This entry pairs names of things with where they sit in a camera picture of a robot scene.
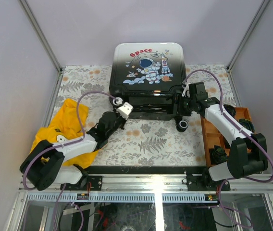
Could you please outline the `black suitcase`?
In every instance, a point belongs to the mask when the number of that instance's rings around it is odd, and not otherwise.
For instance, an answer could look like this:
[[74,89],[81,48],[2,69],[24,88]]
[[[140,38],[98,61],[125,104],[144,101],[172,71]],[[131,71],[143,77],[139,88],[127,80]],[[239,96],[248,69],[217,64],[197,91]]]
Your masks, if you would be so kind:
[[132,119],[174,119],[184,132],[188,122],[180,109],[186,78],[183,48],[174,42],[122,43],[114,51],[109,101],[114,108],[124,102],[133,107]]

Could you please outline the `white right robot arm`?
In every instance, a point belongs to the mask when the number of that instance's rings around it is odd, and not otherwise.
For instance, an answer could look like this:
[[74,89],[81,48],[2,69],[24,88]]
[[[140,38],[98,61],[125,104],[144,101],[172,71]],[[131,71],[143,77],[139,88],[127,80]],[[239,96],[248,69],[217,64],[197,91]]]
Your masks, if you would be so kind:
[[237,122],[221,101],[208,96],[203,82],[184,85],[179,97],[179,109],[185,116],[195,112],[209,121],[230,145],[225,162],[203,171],[199,182],[205,189],[212,190],[225,179],[246,178],[268,168],[266,138]]

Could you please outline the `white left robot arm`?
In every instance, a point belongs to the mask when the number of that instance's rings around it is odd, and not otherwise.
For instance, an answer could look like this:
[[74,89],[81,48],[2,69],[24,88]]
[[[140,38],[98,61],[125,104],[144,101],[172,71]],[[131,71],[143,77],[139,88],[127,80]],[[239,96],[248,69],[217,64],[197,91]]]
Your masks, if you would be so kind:
[[129,114],[124,112],[105,112],[98,124],[86,132],[84,137],[51,143],[40,141],[20,166],[20,172],[39,191],[53,183],[66,184],[67,187],[84,189],[88,184],[88,174],[80,164],[64,166],[64,162],[104,147],[109,137],[124,125]]

